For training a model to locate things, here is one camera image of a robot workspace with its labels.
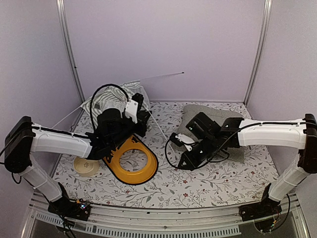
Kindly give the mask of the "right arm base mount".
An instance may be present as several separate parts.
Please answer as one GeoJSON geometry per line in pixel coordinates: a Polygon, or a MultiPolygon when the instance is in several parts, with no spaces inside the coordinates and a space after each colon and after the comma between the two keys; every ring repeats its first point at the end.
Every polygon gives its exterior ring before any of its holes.
{"type": "Polygon", "coordinates": [[[276,202],[269,198],[270,186],[271,183],[265,187],[260,202],[242,205],[239,207],[239,215],[241,216],[242,221],[249,221],[271,215],[277,215],[277,218],[256,222],[256,229],[262,233],[269,233],[277,229],[278,219],[280,218],[280,213],[282,211],[280,201],[276,202]]]}

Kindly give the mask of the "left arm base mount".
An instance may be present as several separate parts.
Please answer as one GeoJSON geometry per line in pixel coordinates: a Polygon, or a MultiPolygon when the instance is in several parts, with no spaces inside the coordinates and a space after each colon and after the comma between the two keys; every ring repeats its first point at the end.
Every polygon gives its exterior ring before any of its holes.
{"type": "Polygon", "coordinates": [[[62,217],[88,221],[91,212],[90,202],[82,198],[70,199],[64,186],[60,182],[58,185],[61,188],[61,198],[55,202],[50,202],[48,211],[62,217]]]}

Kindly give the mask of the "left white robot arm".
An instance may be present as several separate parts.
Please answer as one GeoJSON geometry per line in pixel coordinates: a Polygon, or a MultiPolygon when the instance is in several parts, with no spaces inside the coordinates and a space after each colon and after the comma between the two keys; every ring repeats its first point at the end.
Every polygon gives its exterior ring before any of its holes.
{"type": "Polygon", "coordinates": [[[140,185],[156,174],[159,165],[156,155],[140,140],[146,134],[149,116],[149,112],[138,109],[120,112],[110,108],[98,115],[94,131],[84,135],[45,128],[24,116],[5,139],[4,166],[12,174],[25,178],[61,214],[70,215],[74,208],[65,189],[47,175],[32,153],[51,152],[102,160],[120,182],[140,185]],[[130,150],[142,151],[147,156],[146,165],[139,171],[129,172],[120,165],[122,155],[130,150]]]}

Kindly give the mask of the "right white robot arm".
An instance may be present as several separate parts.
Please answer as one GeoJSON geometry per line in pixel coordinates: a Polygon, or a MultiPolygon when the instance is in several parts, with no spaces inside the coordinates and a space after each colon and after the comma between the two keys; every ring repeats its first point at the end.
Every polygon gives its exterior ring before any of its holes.
{"type": "Polygon", "coordinates": [[[178,164],[185,170],[197,169],[203,161],[213,159],[227,148],[265,145],[298,150],[292,164],[265,188],[262,200],[256,206],[260,216],[267,216],[288,192],[317,172],[317,120],[312,114],[288,121],[234,117],[219,125],[204,113],[198,113],[186,128],[198,139],[197,142],[180,133],[171,136],[173,143],[186,148],[178,164]]]}

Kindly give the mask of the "green striped pet tent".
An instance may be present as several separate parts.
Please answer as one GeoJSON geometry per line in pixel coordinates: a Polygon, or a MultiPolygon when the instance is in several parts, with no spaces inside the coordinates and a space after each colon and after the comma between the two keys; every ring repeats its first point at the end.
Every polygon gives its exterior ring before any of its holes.
{"type": "MultiPolygon", "coordinates": [[[[145,88],[141,85],[140,80],[126,82],[120,85],[120,87],[127,93],[129,99],[132,99],[136,93],[143,96],[143,103],[141,110],[150,110],[150,100],[145,91],[145,88]]],[[[113,86],[105,87],[101,89],[93,99],[92,103],[92,118],[95,128],[98,126],[97,116],[103,111],[109,108],[116,108],[122,113],[127,103],[124,93],[113,86]]]]}

